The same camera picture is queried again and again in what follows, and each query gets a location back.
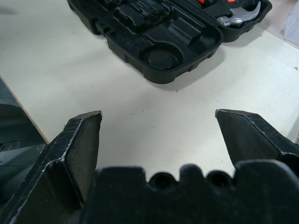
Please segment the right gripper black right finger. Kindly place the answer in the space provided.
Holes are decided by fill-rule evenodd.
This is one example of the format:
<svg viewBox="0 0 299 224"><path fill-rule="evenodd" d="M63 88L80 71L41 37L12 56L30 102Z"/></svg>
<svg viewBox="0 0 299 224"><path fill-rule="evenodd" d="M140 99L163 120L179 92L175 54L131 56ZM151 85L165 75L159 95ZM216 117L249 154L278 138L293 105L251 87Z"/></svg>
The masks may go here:
<svg viewBox="0 0 299 224"><path fill-rule="evenodd" d="M218 121L231 162L277 160L299 168L299 145L291 142L260 115L217 109Z"/></svg>

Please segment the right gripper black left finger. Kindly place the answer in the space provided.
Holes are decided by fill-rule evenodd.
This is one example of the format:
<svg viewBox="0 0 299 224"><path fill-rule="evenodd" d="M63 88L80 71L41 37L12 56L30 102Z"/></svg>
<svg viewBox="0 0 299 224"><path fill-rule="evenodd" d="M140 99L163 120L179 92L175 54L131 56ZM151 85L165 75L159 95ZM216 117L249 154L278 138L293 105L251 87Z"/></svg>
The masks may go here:
<svg viewBox="0 0 299 224"><path fill-rule="evenodd" d="M10 200L0 224L77 224L99 150L102 112L71 118L42 151Z"/></svg>

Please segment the black plastic tool case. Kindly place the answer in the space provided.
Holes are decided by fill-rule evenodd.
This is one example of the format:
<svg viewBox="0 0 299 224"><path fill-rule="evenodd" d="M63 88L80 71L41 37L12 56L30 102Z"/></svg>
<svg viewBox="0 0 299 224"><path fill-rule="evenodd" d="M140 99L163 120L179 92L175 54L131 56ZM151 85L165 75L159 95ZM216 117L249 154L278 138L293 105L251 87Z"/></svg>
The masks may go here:
<svg viewBox="0 0 299 224"><path fill-rule="evenodd" d="M217 22L230 9L252 11L261 1L258 16L240 27ZM260 23L272 9L270 0L67 0L70 9L95 35L144 78L155 84L173 82L210 58L224 42L233 42Z"/></svg>

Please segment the clear plastic bag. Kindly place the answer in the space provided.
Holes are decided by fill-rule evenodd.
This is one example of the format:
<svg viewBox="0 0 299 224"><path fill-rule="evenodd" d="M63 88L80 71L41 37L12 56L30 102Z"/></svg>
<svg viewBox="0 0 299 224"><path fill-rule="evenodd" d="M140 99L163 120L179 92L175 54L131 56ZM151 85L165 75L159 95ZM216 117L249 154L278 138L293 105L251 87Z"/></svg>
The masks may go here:
<svg viewBox="0 0 299 224"><path fill-rule="evenodd" d="M284 38L299 45L299 0L285 20Z"/></svg>

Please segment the silver claw hammer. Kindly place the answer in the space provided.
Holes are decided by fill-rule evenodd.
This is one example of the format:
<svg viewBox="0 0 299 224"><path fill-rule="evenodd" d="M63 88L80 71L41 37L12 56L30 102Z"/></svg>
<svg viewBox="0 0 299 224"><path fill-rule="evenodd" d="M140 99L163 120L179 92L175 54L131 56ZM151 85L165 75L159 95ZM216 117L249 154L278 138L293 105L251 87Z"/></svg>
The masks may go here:
<svg viewBox="0 0 299 224"><path fill-rule="evenodd" d="M247 11L243 7L231 8L229 10L230 17L221 16L218 17L216 20L218 23L226 27L231 27L231 26L240 27L243 23L255 19L259 14L260 9L261 9L261 1L258 2L255 9L252 11Z"/></svg>

